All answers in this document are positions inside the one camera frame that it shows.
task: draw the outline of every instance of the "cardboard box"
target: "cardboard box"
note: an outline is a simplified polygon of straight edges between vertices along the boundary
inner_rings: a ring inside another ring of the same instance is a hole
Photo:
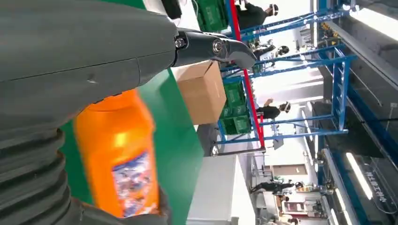
[[[177,84],[194,125],[218,121],[227,98],[217,62],[191,65]]]

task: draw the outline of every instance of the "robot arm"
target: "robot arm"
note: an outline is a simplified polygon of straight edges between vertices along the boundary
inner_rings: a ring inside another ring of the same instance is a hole
[[[225,36],[94,0],[2,0],[0,30],[0,224],[166,224],[157,215],[115,218],[71,199],[58,128],[172,66],[255,63]]]

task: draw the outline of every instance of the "red pole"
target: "red pole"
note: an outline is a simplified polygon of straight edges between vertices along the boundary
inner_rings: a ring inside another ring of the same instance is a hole
[[[263,115],[261,115],[260,116],[260,123],[263,123],[263,119],[264,119]],[[260,131],[261,131],[262,134],[264,133],[264,127],[263,126],[260,127]]]
[[[241,41],[239,23],[238,23],[238,20],[237,20],[237,10],[236,10],[236,7],[235,7],[235,0],[229,0],[229,4],[230,4],[231,14],[232,14],[232,24],[231,24],[231,26],[233,26],[233,28],[235,30],[236,40],[237,41]],[[247,69],[243,70],[243,74],[245,75],[243,83],[244,83],[244,85],[246,87],[246,90],[247,90],[247,95],[248,95],[247,97],[249,98],[250,107],[252,109],[252,112],[256,113],[256,106],[254,105],[253,92],[252,92],[252,87],[250,85],[249,74],[247,72]],[[263,138],[264,135],[263,135],[263,133],[260,130],[260,125],[259,125],[259,121],[257,119],[257,115],[256,114],[254,114],[254,124],[256,126],[256,130],[257,130],[257,133],[259,135],[259,140],[260,140],[261,147],[264,148],[264,138]]]

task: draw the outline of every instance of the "green tabletop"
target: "green tabletop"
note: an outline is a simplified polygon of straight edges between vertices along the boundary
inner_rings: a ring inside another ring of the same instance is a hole
[[[144,8],[142,0],[108,1]],[[154,142],[158,179],[169,197],[173,225],[184,225],[202,163],[201,144],[170,70],[159,73],[139,91],[156,122]],[[61,150],[67,159],[66,170],[72,195],[93,203],[72,123],[63,126],[62,130],[66,133],[66,143]]]

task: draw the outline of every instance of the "green plastic crate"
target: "green plastic crate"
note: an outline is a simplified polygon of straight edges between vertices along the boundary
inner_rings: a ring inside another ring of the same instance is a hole
[[[224,89],[227,96],[228,105],[230,107],[236,107],[245,104],[246,97],[243,91],[242,82],[225,84]]]
[[[222,129],[226,135],[237,135],[234,118],[220,119]]]
[[[250,123],[250,118],[248,115],[237,116],[233,118],[235,123],[235,129],[239,134],[250,133],[252,130],[252,125]]]
[[[221,111],[220,118],[225,118],[225,117],[230,117],[233,113],[233,109],[228,107],[227,104],[225,104],[224,108]]]
[[[233,116],[242,116],[247,115],[247,107],[245,105],[239,105],[232,108],[232,115]]]
[[[224,0],[197,0],[198,22],[202,31],[214,32],[228,27]]]

